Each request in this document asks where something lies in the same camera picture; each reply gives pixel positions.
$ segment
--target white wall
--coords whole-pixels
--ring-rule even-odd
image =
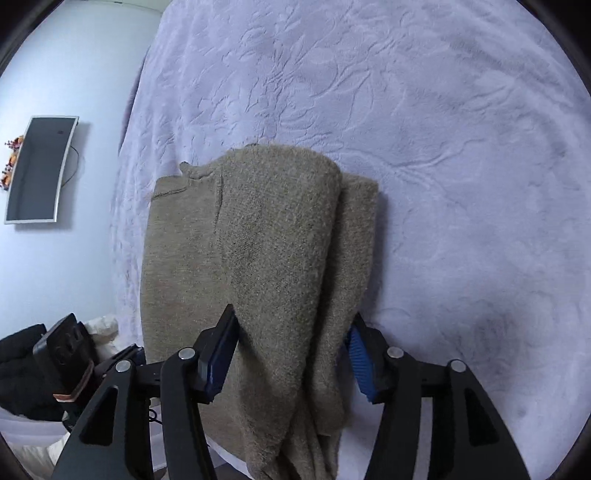
[[[0,77],[2,144],[32,115],[78,115],[76,176],[62,190],[58,223],[0,223],[0,338],[69,312],[113,312],[109,204],[121,120],[130,88],[160,21],[157,12],[66,0],[26,40]],[[75,167],[69,156],[65,176]],[[4,219],[7,194],[0,192]]]

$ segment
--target bed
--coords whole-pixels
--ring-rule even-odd
[[[379,182],[365,319],[420,360],[464,359],[532,479],[556,470],[591,411],[591,98],[517,1],[173,0],[125,125],[129,341],[156,179],[253,142],[309,147]],[[340,480],[363,477],[381,415],[351,403]]]

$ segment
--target wall-mounted monitor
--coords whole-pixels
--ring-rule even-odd
[[[4,223],[57,222],[61,181],[77,116],[34,116],[18,151]]]

